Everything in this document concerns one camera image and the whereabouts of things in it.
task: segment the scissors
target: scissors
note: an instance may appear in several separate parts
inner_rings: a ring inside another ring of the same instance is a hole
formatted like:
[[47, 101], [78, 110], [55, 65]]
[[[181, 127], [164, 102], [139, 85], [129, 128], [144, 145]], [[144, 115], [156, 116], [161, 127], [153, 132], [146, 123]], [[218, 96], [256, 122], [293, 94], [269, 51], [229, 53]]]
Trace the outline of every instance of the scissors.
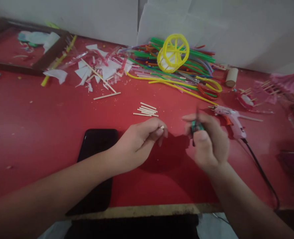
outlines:
[[191, 122], [191, 132], [192, 132], [192, 146], [195, 147], [193, 134], [199, 130], [204, 130], [203, 125], [199, 120], [199, 107], [196, 109], [196, 119]]
[[[179, 72], [180, 75], [184, 76], [188, 80], [191, 80], [192, 82], [197, 84], [197, 88], [199, 90], [199, 93], [201, 94], [202, 97], [214, 101], [220, 96], [220, 92], [222, 91], [222, 87], [220, 86], [219, 83], [215, 82], [214, 80], [211, 79], [205, 79], [202, 77], [195, 77], [193, 78], [192, 76]], [[206, 93], [213, 94], [216, 97], [212, 97]]]

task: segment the hand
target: hand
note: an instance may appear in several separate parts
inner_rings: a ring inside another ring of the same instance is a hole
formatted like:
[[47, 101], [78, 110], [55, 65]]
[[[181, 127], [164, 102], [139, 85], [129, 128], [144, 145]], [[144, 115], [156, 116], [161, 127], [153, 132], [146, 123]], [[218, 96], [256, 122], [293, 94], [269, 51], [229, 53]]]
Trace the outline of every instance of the hand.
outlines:
[[[192, 138], [191, 122], [196, 119], [195, 114], [183, 116], [186, 121], [185, 134]], [[196, 146], [195, 162], [205, 172], [212, 167], [227, 162], [229, 155], [229, 139], [227, 133], [222, 130], [219, 123], [211, 116], [200, 114], [199, 120], [205, 130], [194, 133], [194, 144]]]
[[110, 149], [110, 164], [116, 170], [115, 174], [125, 173], [142, 165], [157, 140], [161, 146], [163, 137], [168, 137], [167, 125], [158, 118], [131, 125]]

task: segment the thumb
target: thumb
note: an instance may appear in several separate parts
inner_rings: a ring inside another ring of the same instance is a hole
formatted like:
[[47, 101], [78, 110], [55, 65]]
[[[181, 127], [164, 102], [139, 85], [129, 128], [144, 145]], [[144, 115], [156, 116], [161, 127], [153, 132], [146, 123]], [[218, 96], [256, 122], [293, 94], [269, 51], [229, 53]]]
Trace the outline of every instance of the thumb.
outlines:
[[204, 162], [213, 156], [212, 142], [205, 130], [199, 130], [193, 135], [196, 146], [196, 160]]
[[154, 145], [154, 143], [163, 135], [163, 129], [156, 129], [154, 132], [152, 132], [148, 138], [146, 139], [146, 141], [144, 142], [144, 144], [141, 146], [141, 148], [139, 149], [139, 151], [141, 151], [144, 154], [150, 154], [150, 151]]

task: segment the smartphone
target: smartphone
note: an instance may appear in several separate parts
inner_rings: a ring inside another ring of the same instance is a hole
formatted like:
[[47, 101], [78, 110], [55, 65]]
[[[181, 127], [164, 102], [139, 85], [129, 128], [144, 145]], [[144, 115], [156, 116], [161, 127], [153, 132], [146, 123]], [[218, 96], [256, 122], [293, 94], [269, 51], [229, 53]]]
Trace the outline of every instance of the smartphone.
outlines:
[[[85, 132], [77, 162], [103, 152], [117, 143], [118, 132], [115, 129], [89, 129]], [[70, 209], [66, 216], [105, 211], [109, 207], [113, 178], [110, 178], [87, 194]]]

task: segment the forearm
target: forearm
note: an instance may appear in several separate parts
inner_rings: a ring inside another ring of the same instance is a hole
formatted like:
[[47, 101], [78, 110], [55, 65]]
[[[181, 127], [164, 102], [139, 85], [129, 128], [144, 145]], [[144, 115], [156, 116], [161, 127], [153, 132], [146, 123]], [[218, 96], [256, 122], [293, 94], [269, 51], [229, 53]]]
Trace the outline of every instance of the forearm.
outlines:
[[0, 236], [31, 238], [41, 234], [113, 176], [107, 154], [94, 155], [0, 199]]
[[229, 163], [210, 170], [208, 175], [239, 238], [294, 238], [294, 232], [250, 190]]

